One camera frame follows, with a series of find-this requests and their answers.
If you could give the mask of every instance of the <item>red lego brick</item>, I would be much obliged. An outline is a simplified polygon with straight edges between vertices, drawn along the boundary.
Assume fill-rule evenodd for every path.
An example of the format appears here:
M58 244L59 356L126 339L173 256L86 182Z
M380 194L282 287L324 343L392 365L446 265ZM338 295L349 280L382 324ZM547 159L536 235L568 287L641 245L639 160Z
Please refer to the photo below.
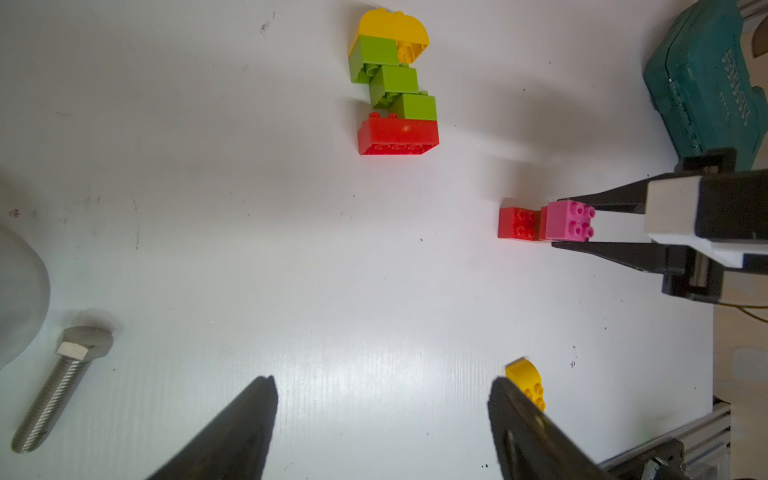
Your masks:
M594 207L581 202L549 202L544 213L544 236L547 240L586 242L594 235L594 228L590 225L594 214Z
M506 207L498 210L498 237L538 241L539 213L525 208Z
M421 155L440 143L437 121L372 112L357 131L361 155Z

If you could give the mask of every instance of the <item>bolt thread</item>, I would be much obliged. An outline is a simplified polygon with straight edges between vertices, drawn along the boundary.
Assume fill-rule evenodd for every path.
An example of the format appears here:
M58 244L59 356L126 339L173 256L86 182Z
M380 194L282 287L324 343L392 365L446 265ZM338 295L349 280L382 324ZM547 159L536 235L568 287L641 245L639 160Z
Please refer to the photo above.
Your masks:
M67 405L74 388L90 365L90 362L62 356L53 372L29 408L24 421L16 430L11 449L26 453L39 447L51 432L61 411Z

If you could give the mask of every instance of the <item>metal bolt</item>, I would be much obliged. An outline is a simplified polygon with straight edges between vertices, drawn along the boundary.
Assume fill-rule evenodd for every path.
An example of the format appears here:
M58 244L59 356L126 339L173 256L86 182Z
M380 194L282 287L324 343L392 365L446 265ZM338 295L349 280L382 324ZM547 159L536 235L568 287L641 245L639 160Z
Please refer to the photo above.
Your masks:
M61 358L16 431L11 442L14 452L31 452L43 443L91 360L107 355L111 347L107 330L93 326L64 330L56 349Z

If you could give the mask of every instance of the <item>lego brick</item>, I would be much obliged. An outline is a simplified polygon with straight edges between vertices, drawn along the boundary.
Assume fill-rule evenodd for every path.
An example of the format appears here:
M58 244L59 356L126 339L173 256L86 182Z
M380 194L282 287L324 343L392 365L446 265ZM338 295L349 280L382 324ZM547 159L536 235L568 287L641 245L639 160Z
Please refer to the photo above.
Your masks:
M368 86L371 107L389 108L400 94L418 94L416 70L408 65L382 65Z
M426 91L420 91L418 95L402 94L389 108L389 113L396 113L398 118L437 120L437 104L435 97Z
M397 42L391 38L360 35L349 54L349 75L352 83L369 84L382 65L400 65Z
M437 122L372 112L357 131L361 155L420 155L440 143Z
M594 218L594 207L573 200L549 202L545 236L547 240L570 240L585 242L594 235L590 225Z
M498 210L498 238L536 241L538 212L525 208L504 207Z
M544 403L544 387L541 386L541 374L533 363L526 359L519 359L510 363L505 369L507 378L514 383L534 405L542 412L547 408Z
M401 63L413 63L429 46L427 30L419 20L402 12L390 13L385 8L371 10L362 16L349 53L352 53L360 35L395 40Z

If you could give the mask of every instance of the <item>gray object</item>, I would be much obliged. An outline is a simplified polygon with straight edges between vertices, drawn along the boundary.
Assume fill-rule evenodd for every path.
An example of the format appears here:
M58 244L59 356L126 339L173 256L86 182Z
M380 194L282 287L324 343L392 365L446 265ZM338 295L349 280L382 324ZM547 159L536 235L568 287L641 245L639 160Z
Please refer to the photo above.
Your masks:
M38 334L50 295L48 272L38 254L0 227L0 369Z
M602 462L600 467L610 470L671 439L683 443L688 475L693 480L727 480L730 478L730 404L719 399L715 399L712 413L709 415L683 425L677 430L644 443L635 449L610 458Z
M112 335L93 326L76 326L61 334L56 349L61 358L16 431L11 443L14 452L31 452L43 443L88 365L107 355L111 347Z

